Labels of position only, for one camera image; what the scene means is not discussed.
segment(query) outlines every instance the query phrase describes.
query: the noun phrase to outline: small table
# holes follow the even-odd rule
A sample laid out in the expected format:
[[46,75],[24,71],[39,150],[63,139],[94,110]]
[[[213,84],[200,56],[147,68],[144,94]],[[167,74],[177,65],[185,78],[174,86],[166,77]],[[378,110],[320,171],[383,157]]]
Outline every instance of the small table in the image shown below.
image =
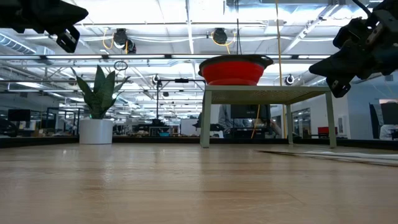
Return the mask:
[[200,145],[210,146],[210,114],[212,104],[221,105],[286,105],[287,133],[293,144],[291,105],[310,98],[326,95],[330,147],[335,148],[336,133],[331,91],[323,86],[206,86],[201,114]]

